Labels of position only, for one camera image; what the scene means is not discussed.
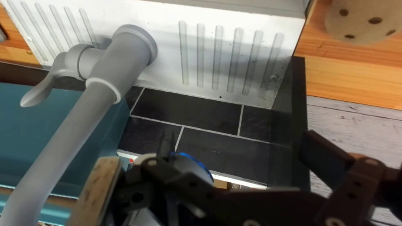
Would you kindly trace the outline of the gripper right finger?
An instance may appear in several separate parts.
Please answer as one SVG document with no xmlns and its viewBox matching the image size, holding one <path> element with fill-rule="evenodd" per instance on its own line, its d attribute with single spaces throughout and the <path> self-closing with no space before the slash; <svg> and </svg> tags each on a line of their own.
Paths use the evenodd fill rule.
<svg viewBox="0 0 402 226">
<path fill-rule="evenodd" d="M 315 226 L 374 226 L 374 206 L 389 209 L 402 221 L 402 166 L 354 157 L 313 130 L 303 133 L 299 159 L 332 189 L 314 219 Z"/>
</svg>

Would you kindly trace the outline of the grey tap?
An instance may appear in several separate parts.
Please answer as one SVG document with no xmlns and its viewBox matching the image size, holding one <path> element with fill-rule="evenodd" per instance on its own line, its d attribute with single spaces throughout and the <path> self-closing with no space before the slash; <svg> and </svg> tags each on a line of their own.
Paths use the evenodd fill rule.
<svg viewBox="0 0 402 226">
<path fill-rule="evenodd" d="M 17 184 L 1 213 L 0 226 L 34 226 L 46 199 L 109 108 L 119 103 L 157 56 L 144 29 L 122 25 L 105 50 L 85 50 L 79 71 L 86 90 Z"/>
</svg>

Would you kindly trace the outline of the round wooden disc with holes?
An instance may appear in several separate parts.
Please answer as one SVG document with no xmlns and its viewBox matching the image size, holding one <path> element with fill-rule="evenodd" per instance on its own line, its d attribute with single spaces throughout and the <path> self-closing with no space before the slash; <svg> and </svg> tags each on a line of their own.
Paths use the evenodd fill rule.
<svg viewBox="0 0 402 226">
<path fill-rule="evenodd" d="M 333 0 L 324 24 L 336 40 L 376 43 L 402 30 L 402 0 Z"/>
</svg>

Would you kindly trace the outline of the grey tap lever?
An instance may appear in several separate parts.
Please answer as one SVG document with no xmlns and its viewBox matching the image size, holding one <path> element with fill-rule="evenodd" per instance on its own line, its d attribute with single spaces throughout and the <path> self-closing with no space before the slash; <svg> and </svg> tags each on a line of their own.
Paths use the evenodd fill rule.
<svg viewBox="0 0 402 226">
<path fill-rule="evenodd" d="M 47 76 L 22 97 L 20 106 L 32 107 L 42 102 L 48 97 L 56 80 L 61 77 L 72 77 L 85 81 L 86 79 L 79 71 L 79 62 L 84 51 L 93 48 L 92 45 L 81 43 L 73 46 L 67 52 L 59 53 Z"/>
</svg>

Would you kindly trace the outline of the teal sink basin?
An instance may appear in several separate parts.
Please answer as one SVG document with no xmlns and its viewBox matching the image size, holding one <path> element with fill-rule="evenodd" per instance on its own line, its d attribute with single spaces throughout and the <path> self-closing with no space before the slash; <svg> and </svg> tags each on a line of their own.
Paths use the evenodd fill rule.
<svg viewBox="0 0 402 226">
<path fill-rule="evenodd" d="M 15 188 L 82 95 L 53 89 L 42 103 L 23 108 L 20 100 L 30 89 L 0 83 L 0 187 Z M 52 190 L 53 196 L 79 197 L 98 158 L 116 156 L 128 117 L 125 100 L 112 105 Z"/>
</svg>

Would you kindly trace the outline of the white ribbed sink top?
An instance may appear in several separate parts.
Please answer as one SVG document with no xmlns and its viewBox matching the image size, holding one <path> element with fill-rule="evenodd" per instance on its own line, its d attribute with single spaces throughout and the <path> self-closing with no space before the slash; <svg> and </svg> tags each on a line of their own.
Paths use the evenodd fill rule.
<svg viewBox="0 0 402 226">
<path fill-rule="evenodd" d="M 147 31 L 157 56 L 137 85 L 270 109 L 309 0 L 0 0 L 49 69 L 79 44 L 105 50 L 123 25 Z"/>
</svg>

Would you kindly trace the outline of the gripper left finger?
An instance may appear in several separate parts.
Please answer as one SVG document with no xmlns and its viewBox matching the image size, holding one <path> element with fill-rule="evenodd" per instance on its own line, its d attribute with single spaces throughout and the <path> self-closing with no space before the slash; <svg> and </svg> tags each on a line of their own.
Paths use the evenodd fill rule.
<svg viewBox="0 0 402 226">
<path fill-rule="evenodd" d="M 67 226 L 247 226 L 246 204 L 216 188 L 194 169 L 167 158 L 135 161 L 128 171 L 118 157 L 92 169 Z"/>
</svg>

